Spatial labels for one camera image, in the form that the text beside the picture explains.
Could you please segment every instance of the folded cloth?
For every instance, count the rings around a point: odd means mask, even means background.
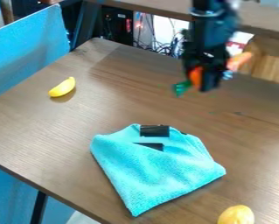
[[[190,193],[226,174],[195,136],[169,128],[169,137],[140,136],[132,124],[97,135],[91,152],[133,216]],[[161,143],[163,151],[137,143]]]

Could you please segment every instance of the green object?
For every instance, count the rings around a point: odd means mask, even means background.
[[[188,89],[192,86],[192,83],[189,80],[179,82],[178,84],[172,85],[172,91],[176,94],[177,97],[182,96]]]

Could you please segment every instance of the floor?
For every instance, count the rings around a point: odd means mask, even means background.
[[[74,212],[66,224],[100,224],[100,222],[92,220],[82,213]]]

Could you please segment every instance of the banana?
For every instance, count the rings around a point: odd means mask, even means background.
[[[71,92],[76,86],[76,80],[74,77],[69,77],[67,80],[62,81],[57,87],[52,88],[49,91],[51,97],[59,97]]]

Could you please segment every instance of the black object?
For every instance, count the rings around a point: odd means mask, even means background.
[[[163,151],[164,149],[164,145],[162,143],[136,143],[136,144],[140,144],[142,146],[146,146],[157,151]]]
[[[102,36],[127,46],[133,45],[133,17],[132,10],[102,6]]]
[[[185,76],[196,67],[202,67],[201,92],[217,88],[227,70],[230,55],[227,41],[239,26],[239,19],[227,0],[193,0],[193,21],[184,31],[182,55]]]
[[[141,125],[141,137],[169,137],[169,126],[167,125]]]
[[[45,193],[38,191],[38,196],[35,201],[30,224],[40,224],[45,212],[47,196]]]

